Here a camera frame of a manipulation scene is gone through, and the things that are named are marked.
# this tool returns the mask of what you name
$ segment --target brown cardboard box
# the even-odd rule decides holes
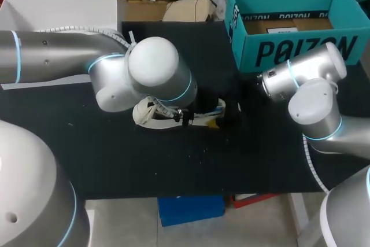
[[[127,2],[124,21],[160,21],[166,12],[167,3]]]
[[[298,31],[332,29],[329,19],[291,19],[244,21],[249,35],[267,34],[269,29],[295,27]]]

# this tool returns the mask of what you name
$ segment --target white box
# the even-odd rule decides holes
[[[122,0],[4,0],[0,30],[37,31],[64,26],[110,28],[121,31]],[[3,89],[90,82],[77,75],[50,82],[3,84]]]

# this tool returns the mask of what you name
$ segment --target blue plastic box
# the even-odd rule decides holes
[[[222,196],[158,198],[162,226],[172,226],[224,215]]]
[[[328,18],[330,30],[249,35],[244,20]],[[333,42],[347,65],[358,63],[370,21],[355,0],[227,0],[225,25],[241,72],[261,72]]]

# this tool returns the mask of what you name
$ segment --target black tabletop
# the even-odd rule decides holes
[[[229,90],[237,70],[223,23],[124,23],[123,28],[125,36],[133,31],[136,41],[171,40],[200,86]],[[348,67],[339,84],[341,112],[370,117],[369,95],[362,67]],[[251,133],[248,121],[238,132],[146,130],[135,126],[132,110],[101,111],[89,83],[5,90],[0,103],[0,118],[41,137],[86,199],[321,191],[287,104],[261,108],[258,129]],[[253,97],[243,100],[244,107],[253,105]],[[329,188],[369,163],[310,152]]]

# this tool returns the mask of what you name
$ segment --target white shoe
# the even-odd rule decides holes
[[[223,117],[226,103],[219,99],[217,108],[207,114],[195,114],[194,120],[190,120],[190,126],[214,126],[214,120],[218,117]],[[132,118],[135,123],[145,128],[154,130],[163,130],[166,128],[181,127],[183,119],[176,122],[174,117],[177,111],[173,108],[168,108],[162,105],[157,99],[146,97],[135,105],[132,111]]]

